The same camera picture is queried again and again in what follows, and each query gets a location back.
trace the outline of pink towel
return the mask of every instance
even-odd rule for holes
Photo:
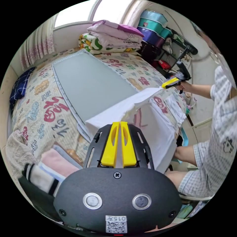
[[[99,21],[93,23],[92,25],[98,25],[98,24],[104,24],[104,25],[110,26],[110,27],[118,29],[118,30],[122,30],[122,31],[130,33],[130,34],[135,34],[135,35],[144,37],[144,35],[138,29],[136,29],[132,26],[129,26],[129,25],[117,24],[117,23],[110,22],[108,20],[99,20]]]
[[[42,154],[41,162],[57,173],[68,177],[79,169],[65,160],[57,151],[50,149]]]

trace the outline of pillow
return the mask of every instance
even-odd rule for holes
[[[25,91],[26,91],[29,77],[35,68],[36,67],[32,67],[32,68],[28,69],[27,71],[25,71],[23,74],[20,75],[20,77],[15,82],[15,84],[12,88],[12,92],[11,92],[10,100],[9,100],[11,111],[13,111],[17,100],[21,99],[22,97],[25,96]]]

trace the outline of screw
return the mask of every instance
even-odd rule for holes
[[[169,218],[173,218],[175,214],[176,214],[176,211],[170,212],[170,213],[169,213]]]
[[[121,173],[120,172],[115,172],[114,173],[114,178],[121,178]]]
[[[59,210],[59,214],[63,217],[66,216],[66,212],[63,209]]]

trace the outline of label sticker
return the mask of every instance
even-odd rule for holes
[[[126,216],[105,216],[106,233],[125,234],[127,233]]]

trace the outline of patterned bed sheet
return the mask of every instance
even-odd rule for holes
[[[49,150],[54,142],[59,143],[75,160],[83,162],[89,143],[77,130],[77,122],[67,107],[55,81],[52,62],[60,57],[77,52],[80,48],[56,53],[45,60],[32,73],[27,85],[25,97],[18,100],[12,115],[13,131],[19,129],[39,161],[41,154]],[[113,67],[138,90],[146,87],[159,87],[166,80],[155,68],[141,57],[129,53],[107,53],[96,55],[103,63]],[[178,133],[180,128],[164,103],[164,99],[173,94],[183,112],[186,102],[178,90],[169,88],[154,101],[174,125]],[[134,117],[134,125],[141,127],[142,114]]]

